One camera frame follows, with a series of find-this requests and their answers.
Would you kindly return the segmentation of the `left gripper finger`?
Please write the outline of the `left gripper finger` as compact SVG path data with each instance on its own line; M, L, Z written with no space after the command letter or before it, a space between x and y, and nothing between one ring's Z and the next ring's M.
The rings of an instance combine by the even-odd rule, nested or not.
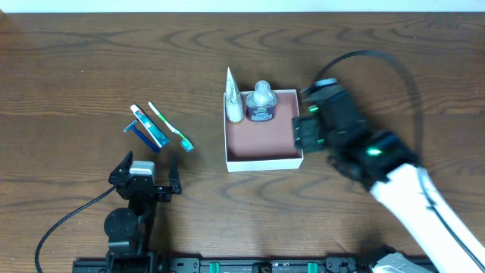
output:
M115 175L125 175L130 173L130 167L133 163L133 152L129 151L120 164L114 169Z
M170 183L171 193L180 195L182 193L182 186L181 186L179 171L177 167L176 154L173 154L171 159L171 166L169 169L168 180Z

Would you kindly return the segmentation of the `small toothpaste tube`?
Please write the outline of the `small toothpaste tube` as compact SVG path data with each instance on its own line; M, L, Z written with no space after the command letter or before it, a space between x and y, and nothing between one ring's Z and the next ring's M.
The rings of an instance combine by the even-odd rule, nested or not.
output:
M161 129L142 108L140 108L137 104L133 104L130 106L130 110L133 112L142 126L147 130L158 148L162 148L170 142L170 139L161 131Z

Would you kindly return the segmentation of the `clear blue sanitizer bottle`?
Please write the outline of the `clear blue sanitizer bottle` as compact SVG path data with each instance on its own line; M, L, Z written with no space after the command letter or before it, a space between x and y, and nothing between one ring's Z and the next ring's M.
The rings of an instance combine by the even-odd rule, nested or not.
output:
M277 97L269 82L259 80L255 91L246 97L246 117L250 121L265 122L275 118Z

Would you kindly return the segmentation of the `white floral lotion tube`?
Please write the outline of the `white floral lotion tube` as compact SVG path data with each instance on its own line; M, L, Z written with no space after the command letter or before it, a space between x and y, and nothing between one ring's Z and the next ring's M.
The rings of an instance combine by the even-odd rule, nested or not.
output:
M239 123L244 118L242 96L229 67L227 68L225 111L228 121L232 123Z

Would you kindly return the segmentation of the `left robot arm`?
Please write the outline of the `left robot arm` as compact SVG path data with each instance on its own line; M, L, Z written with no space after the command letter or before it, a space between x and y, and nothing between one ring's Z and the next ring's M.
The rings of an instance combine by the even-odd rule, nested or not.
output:
M149 241L160 202L170 202L182 193L177 157L171 159L166 186L155 185L155 163L135 161L128 152L110 173L108 182L114 186L126 207L113 210L104 223L108 236L108 273L153 273L160 268L157 255L149 250Z

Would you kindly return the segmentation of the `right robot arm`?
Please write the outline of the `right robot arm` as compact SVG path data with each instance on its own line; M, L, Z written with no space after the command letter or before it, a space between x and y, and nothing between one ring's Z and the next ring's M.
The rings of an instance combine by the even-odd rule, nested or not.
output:
M482 272L484 247L455 214L418 156L389 130L374 130L332 80L303 90L310 114L293 119L295 146L359 182L408 230L439 272Z

